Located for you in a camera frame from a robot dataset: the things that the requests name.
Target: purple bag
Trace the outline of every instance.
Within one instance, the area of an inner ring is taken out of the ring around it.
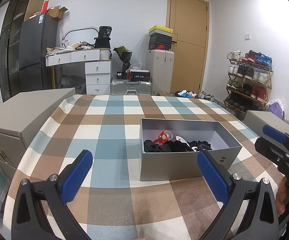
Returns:
[[[283,111],[278,102],[274,102],[273,104],[269,105],[267,111],[272,112],[275,116],[278,116],[280,119],[283,118]]]

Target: silver shoe box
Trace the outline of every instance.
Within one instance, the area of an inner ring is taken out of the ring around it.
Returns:
[[[162,131],[170,131],[187,142],[207,141],[211,156],[227,170],[240,152],[242,145],[218,121],[169,120],[142,118],[140,122],[139,159],[140,180],[157,181],[201,176],[197,165],[198,152],[147,153],[145,140],[155,140]]]

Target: suitcase handle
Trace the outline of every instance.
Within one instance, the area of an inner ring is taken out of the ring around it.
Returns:
[[[139,85],[139,81],[125,81],[125,85]]]
[[[127,94],[128,94],[128,92],[135,92],[135,95],[136,95],[136,96],[138,95],[138,92],[137,92],[137,90],[127,90],[127,91],[126,91],[126,93],[125,93],[125,95],[127,95]]]

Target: white wall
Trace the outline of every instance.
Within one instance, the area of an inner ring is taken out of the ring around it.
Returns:
[[[249,50],[272,57],[273,90],[269,99],[285,99],[289,120],[289,2],[288,0],[211,0],[211,53],[205,90],[223,101],[227,94],[228,51]],[[245,40],[250,33],[251,40]]]
[[[133,51],[131,63],[145,63],[149,45],[148,30],[154,25],[166,25],[168,0],[49,0],[48,7],[66,6],[69,11],[59,21],[57,45],[70,29],[87,26],[112,26],[110,45],[121,45]],[[115,71],[121,70],[122,62],[113,52]]]

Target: blue gripper pad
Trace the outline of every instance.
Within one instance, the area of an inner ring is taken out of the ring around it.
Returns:
[[[227,183],[203,152],[198,153],[197,162],[215,198],[225,204],[229,199]]]
[[[272,128],[270,125],[265,125],[263,128],[262,128],[262,132],[269,136],[270,138],[274,139],[275,141],[277,141],[278,143],[284,143],[286,142],[286,137],[285,135],[276,130],[275,128]]]
[[[75,166],[61,185],[60,197],[64,204],[74,199],[93,163],[93,157],[90,151],[83,150],[80,154],[83,154],[83,156],[78,163],[70,164]]]

